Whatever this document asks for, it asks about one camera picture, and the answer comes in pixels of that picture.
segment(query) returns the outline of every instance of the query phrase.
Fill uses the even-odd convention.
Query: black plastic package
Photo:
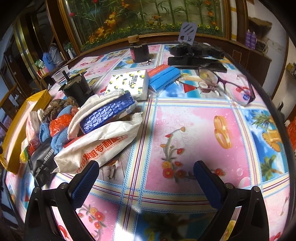
[[[47,138],[28,160],[30,169],[38,186],[50,184],[55,173],[51,173],[56,167],[54,161],[54,149],[51,147],[52,137]]]

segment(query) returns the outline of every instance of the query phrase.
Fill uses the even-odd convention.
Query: blue thermos
[[[49,72],[51,72],[55,69],[55,65],[52,63],[52,59],[51,59],[49,53],[43,53],[42,60]]]

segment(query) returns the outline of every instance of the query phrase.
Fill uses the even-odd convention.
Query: blue package
[[[161,91],[181,76],[181,71],[178,68],[164,64],[152,71],[154,72],[152,76],[149,73],[149,87],[155,92]]]
[[[108,123],[114,117],[119,117],[122,113],[130,114],[136,107],[136,101],[129,91],[119,98],[109,102],[101,108],[92,112],[80,122],[80,128],[87,134]]]

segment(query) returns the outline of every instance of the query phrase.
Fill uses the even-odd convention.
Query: blue and red packet
[[[158,93],[179,78],[181,71],[176,67],[162,64],[148,72],[148,75],[149,87]]]

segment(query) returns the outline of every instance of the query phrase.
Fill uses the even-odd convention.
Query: wooden lid
[[[131,43],[137,43],[139,42],[140,39],[139,39],[139,35],[136,34],[136,35],[131,35],[131,36],[128,36],[128,42],[131,44]]]

